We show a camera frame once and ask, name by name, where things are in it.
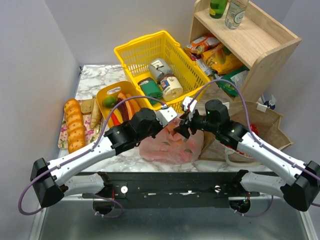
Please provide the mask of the pink plastic grocery bag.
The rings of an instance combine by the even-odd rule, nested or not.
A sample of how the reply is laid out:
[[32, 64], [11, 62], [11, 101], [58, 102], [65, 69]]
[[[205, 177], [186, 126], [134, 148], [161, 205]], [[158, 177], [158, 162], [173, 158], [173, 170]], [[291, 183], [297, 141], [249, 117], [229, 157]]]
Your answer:
[[204, 132], [197, 131], [185, 138], [174, 131], [179, 123], [180, 119], [175, 118], [155, 138], [148, 137], [141, 141], [138, 147], [140, 156], [150, 162], [175, 165], [197, 160], [204, 146]]

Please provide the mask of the braided toy bread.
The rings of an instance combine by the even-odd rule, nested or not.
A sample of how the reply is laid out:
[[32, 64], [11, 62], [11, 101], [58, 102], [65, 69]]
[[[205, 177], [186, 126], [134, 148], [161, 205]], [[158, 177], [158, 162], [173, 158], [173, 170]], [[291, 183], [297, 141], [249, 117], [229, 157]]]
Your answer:
[[128, 118], [131, 119], [135, 113], [140, 111], [140, 106], [135, 99], [129, 99], [125, 103]]

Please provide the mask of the red snack bag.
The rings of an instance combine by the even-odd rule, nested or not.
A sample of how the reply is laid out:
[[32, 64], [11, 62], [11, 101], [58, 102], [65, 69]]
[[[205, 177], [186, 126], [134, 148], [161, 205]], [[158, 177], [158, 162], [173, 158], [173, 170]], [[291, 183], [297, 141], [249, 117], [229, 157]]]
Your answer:
[[[254, 125], [254, 124], [250, 124], [250, 129], [257, 135], [259, 136], [259, 132], [258, 132], [258, 129], [257, 127]], [[225, 146], [225, 157], [227, 157], [227, 155], [231, 155], [231, 154], [234, 154], [234, 153], [237, 153], [237, 154], [240, 154], [246, 158], [250, 158], [252, 159], [252, 157], [246, 153], [243, 153], [243, 152], [240, 152], [238, 150], [233, 150], [230, 146]]]

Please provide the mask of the brown burlap tote bag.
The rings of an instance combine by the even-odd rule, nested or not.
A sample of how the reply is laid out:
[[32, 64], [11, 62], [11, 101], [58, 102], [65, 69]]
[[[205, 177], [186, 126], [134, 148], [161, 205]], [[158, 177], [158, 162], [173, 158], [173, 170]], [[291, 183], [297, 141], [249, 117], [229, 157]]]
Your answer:
[[[257, 102], [246, 101], [245, 103], [249, 122], [257, 127], [260, 138], [281, 151], [293, 145], [280, 130], [281, 114]], [[228, 108], [231, 120], [247, 125], [246, 114], [241, 101], [226, 102], [225, 105]], [[215, 136], [209, 132], [204, 133], [204, 144], [199, 159], [225, 161], [234, 167], [253, 167], [261, 164], [253, 157], [247, 158], [236, 152], [225, 157], [225, 145], [216, 140]]]

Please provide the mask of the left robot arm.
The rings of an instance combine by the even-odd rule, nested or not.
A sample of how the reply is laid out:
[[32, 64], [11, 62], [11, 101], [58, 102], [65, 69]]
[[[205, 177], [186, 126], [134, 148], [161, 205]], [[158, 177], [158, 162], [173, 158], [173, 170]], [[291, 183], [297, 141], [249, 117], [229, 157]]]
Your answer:
[[37, 159], [30, 181], [42, 208], [58, 203], [67, 192], [65, 183], [82, 170], [136, 147], [142, 140], [156, 136], [162, 125], [156, 112], [141, 108], [131, 120], [107, 130], [100, 140], [54, 160]]

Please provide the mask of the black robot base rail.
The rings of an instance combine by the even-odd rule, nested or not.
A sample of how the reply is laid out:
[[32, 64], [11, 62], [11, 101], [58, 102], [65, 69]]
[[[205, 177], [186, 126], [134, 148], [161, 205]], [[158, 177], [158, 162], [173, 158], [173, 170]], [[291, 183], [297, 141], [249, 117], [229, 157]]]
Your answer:
[[65, 196], [112, 198], [125, 209], [232, 208], [249, 211], [256, 191], [235, 172], [82, 172], [59, 185]]

